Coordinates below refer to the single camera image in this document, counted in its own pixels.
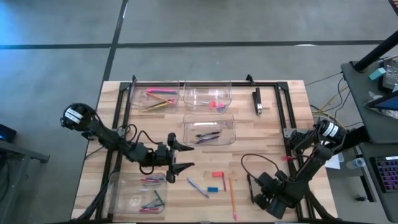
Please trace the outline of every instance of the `wooden table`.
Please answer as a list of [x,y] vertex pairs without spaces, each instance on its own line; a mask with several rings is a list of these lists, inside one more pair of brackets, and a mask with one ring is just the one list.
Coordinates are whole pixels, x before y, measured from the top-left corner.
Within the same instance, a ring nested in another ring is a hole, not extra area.
[[[98,114],[107,127],[112,125],[119,84],[120,82],[104,82],[101,91]],[[304,82],[299,80],[288,81],[288,84],[297,127],[311,128],[313,118]],[[235,118],[235,143],[222,147],[196,147],[194,151],[177,153],[177,162],[194,162],[195,166],[183,171],[176,178],[174,184],[168,184],[167,206],[161,214],[114,214],[114,222],[233,222],[228,176],[233,178],[239,222],[280,221],[251,203],[246,172],[240,163],[243,154],[262,154],[276,162],[286,174],[289,173],[287,163],[282,160],[285,156],[285,149],[275,101],[275,91],[273,88],[261,87],[263,112],[260,116],[257,116],[254,112],[251,96],[253,91],[254,88],[251,87],[233,87],[233,101],[228,111],[234,114]],[[289,127],[289,116],[287,116],[283,95],[282,99]],[[124,105],[125,103],[122,104],[121,116],[123,115]],[[183,142],[182,121],[183,116],[189,111],[184,108],[182,98],[180,98],[178,106],[180,106],[178,112],[171,114],[143,113],[131,110],[129,123],[134,123],[138,130],[147,131],[154,141],[166,142],[167,134],[174,132],[177,135],[177,140]],[[156,148],[146,138],[140,138],[140,141],[147,147]],[[100,145],[97,142],[91,142],[87,153],[99,147]],[[82,214],[98,193],[105,158],[106,150],[101,150],[85,161],[72,218]],[[244,162],[247,169],[255,176],[259,176],[264,171],[270,175],[275,173],[275,167],[259,157],[247,156]],[[155,168],[155,172],[165,173],[166,170],[167,167]],[[214,171],[223,171],[226,174],[227,192],[222,190],[221,179],[212,178],[211,173]],[[137,163],[129,162],[123,158],[121,172],[139,173],[139,168]],[[217,194],[211,194],[210,199],[207,199],[187,182],[187,177],[193,179],[203,189],[208,186],[215,186],[220,191]],[[335,203],[324,167],[310,181],[310,188],[326,210],[336,217]],[[282,220],[297,221],[295,210],[288,208]]]

